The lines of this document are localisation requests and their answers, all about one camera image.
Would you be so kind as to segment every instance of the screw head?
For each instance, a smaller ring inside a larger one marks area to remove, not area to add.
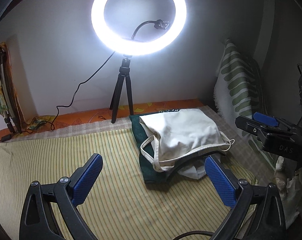
[[[68,177],[62,177],[60,178],[60,183],[67,183],[69,181]]]
[[[31,187],[35,187],[37,185],[38,185],[38,181],[36,181],[36,180],[31,183]]]
[[[243,185],[243,186],[248,185],[248,181],[247,181],[246,179],[240,179],[240,180],[239,180],[239,183],[240,183],[241,185]]]

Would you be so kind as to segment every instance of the bed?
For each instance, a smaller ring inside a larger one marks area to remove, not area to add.
[[[236,141],[222,163],[236,177],[266,185],[272,174],[259,157],[213,110],[200,109]],[[114,125],[105,120],[69,126],[0,144],[0,223],[11,239],[18,239],[29,184],[70,176],[92,153],[102,155],[104,167],[78,209],[98,239],[173,239],[191,230],[215,231],[229,211],[207,176],[192,180],[176,175],[168,186],[146,186],[131,122],[119,118]],[[57,206],[53,208],[64,237],[71,239]]]

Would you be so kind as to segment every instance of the dark green garment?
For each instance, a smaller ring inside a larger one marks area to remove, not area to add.
[[[148,115],[148,114],[138,114],[138,115],[130,115],[130,119],[132,122],[132,131],[136,141],[136,145],[139,148],[139,163],[140,169],[143,174],[143,179],[145,184],[159,184],[166,183],[167,177],[166,172],[156,172],[153,169],[152,164],[142,155],[141,153],[141,144],[148,138],[146,135],[142,125],[140,124],[140,115]],[[144,148],[144,150],[152,157],[154,157],[154,151],[151,143]]]

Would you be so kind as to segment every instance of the yellow striped cloth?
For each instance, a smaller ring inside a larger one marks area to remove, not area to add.
[[[229,211],[207,176],[177,175],[170,186],[146,186],[131,129],[1,143],[0,223],[12,239],[18,239],[29,184],[70,176],[92,153],[102,155],[103,170],[78,210],[98,239],[173,239],[191,230],[215,231]],[[257,182],[231,155],[223,163],[238,178]],[[64,237],[72,239],[56,204],[53,209]]]

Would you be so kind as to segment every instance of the white wall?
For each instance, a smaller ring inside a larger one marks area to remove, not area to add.
[[[78,83],[111,54],[92,28],[92,3],[93,0],[24,0],[0,22],[0,42],[8,43],[14,83],[26,118],[55,115],[55,106],[69,104]],[[212,100],[222,42],[232,38],[240,49],[253,55],[264,0],[186,3],[187,22],[178,38],[160,52],[132,58],[134,103]],[[170,0],[110,0],[105,11],[109,24],[117,26],[116,31],[126,37],[141,22],[167,20],[172,14]],[[149,40],[160,32],[145,26],[137,39]],[[108,107],[121,59],[122,55],[116,54],[96,77],[81,86],[73,106],[62,109],[61,114]],[[122,96],[120,104],[126,102],[126,96]],[[4,127],[0,117],[0,129]]]
[[[275,22],[262,69],[269,114],[297,123],[301,117],[297,64],[302,63],[302,11],[294,0],[276,0]]]

